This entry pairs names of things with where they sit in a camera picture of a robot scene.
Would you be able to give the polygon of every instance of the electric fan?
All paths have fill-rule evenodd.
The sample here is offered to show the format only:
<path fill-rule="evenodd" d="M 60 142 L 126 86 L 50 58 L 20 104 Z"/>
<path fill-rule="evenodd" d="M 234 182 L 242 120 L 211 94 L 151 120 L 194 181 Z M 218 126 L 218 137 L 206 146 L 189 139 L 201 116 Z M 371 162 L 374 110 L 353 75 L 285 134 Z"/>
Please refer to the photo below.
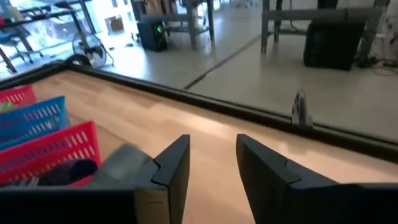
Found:
<path fill-rule="evenodd" d="M 105 65 L 107 55 L 113 58 L 106 50 L 100 39 L 94 34 L 87 32 L 77 33 L 72 40 L 74 54 L 85 55 L 93 68 L 101 68 Z"/>

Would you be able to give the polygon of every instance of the metal bracket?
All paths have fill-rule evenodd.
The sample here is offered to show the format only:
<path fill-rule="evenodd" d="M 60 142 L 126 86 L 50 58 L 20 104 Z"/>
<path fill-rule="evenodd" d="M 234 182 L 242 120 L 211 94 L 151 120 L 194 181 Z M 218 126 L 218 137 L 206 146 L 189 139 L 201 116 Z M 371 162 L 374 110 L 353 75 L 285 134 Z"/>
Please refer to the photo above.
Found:
<path fill-rule="evenodd" d="M 312 118 L 308 113 L 304 90 L 299 90 L 294 98 L 291 122 L 304 128 L 312 128 Z"/>

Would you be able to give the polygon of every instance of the metal table leg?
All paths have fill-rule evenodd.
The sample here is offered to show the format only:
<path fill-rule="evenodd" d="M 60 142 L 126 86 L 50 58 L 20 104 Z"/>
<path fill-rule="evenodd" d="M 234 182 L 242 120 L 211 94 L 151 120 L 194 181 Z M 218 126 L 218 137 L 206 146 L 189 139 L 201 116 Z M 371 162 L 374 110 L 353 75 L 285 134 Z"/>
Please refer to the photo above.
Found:
<path fill-rule="evenodd" d="M 83 30 L 81 29 L 79 20 L 77 19 L 76 12 L 72 12 L 72 19 L 73 19 L 73 23 L 76 26 L 76 30 L 79 33 L 81 44 L 83 45 L 83 48 L 85 48 L 85 49 L 90 48 L 90 46 L 87 44 L 86 36 L 85 36 Z"/>
<path fill-rule="evenodd" d="M 7 68 L 12 72 L 12 73 L 16 73 L 17 70 L 15 69 L 15 67 L 13 66 L 13 64 L 11 63 L 10 59 L 7 57 L 7 55 L 4 53 L 4 51 L 2 50 L 2 48 L 0 47 L 0 56 L 2 57 L 2 59 L 4 60 L 4 62 L 7 65 Z"/>
<path fill-rule="evenodd" d="M 276 0 L 276 11 L 282 10 L 282 3 L 283 0 Z M 281 20 L 274 20 L 274 41 L 276 42 L 279 40 L 279 31 L 281 24 L 282 24 Z"/>
<path fill-rule="evenodd" d="M 20 26 L 15 27 L 15 30 L 18 32 L 18 36 L 19 36 L 22 44 L 24 45 L 26 51 L 33 52 L 32 47 L 30 46 L 29 42 L 26 39 L 25 30 Z"/>
<path fill-rule="evenodd" d="M 386 7 L 388 2 L 389 0 L 375 0 L 373 7 L 380 9 Z M 360 61 L 365 61 L 368 59 L 368 55 L 372 49 L 372 44 L 374 42 L 374 39 L 376 38 L 377 28 L 379 27 L 381 17 L 372 17 L 368 19 L 366 23 L 363 40 L 361 41 L 361 46 L 359 48 L 358 54 Z"/>
<path fill-rule="evenodd" d="M 192 15 L 192 2 L 187 1 L 187 14 L 188 14 L 188 29 L 189 29 L 189 36 L 191 38 L 191 48 L 192 50 L 197 49 L 197 34 L 195 29 L 195 21 L 193 20 Z"/>
<path fill-rule="evenodd" d="M 210 40 L 214 41 L 213 0 L 207 0 L 207 16 L 209 20 Z"/>
<path fill-rule="evenodd" d="M 261 53 L 267 53 L 267 39 L 268 39 L 268 17 L 264 18 L 264 14 L 269 12 L 269 0 L 262 1 L 262 17 L 261 17 Z"/>

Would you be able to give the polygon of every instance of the wooden table surface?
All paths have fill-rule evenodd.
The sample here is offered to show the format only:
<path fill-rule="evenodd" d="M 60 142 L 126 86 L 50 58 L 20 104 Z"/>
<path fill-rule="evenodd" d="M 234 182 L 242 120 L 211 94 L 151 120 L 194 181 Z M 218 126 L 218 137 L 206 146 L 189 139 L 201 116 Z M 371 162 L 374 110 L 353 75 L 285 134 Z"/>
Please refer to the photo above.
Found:
<path fill-rule="evenodd" d="M 75 72 L 34 84 L 39 100 L 67 97 L 72 123 L 96 123 L 101 156 L 120 144 L 156 156 L 191 135 L 183 223 L 254 223 L 235 156 L 238 133 L 338 182 L 398 182 L 398 165 Z"/>

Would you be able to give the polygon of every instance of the black computer tower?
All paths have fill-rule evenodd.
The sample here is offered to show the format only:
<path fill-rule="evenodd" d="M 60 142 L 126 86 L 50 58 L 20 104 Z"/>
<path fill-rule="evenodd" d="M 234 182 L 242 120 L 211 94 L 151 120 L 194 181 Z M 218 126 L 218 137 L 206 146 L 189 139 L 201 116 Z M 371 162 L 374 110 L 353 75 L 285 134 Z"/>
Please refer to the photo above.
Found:
<path fill-rule="evenodd" d="M 338 0 L 318 0 L 318 9 L 335 9 Z"/>
<path fill-rule="evenodd" d="M 167 49 L 167 41 L 162 22 L 138 22 L 139 37 L 142 47 L 160 52 Z"/>
<path fill-rule="evenodd" d="M 364 26 L 364 23 L 312 22 L 305 41 L 305 66 L 351 70 Z"/>

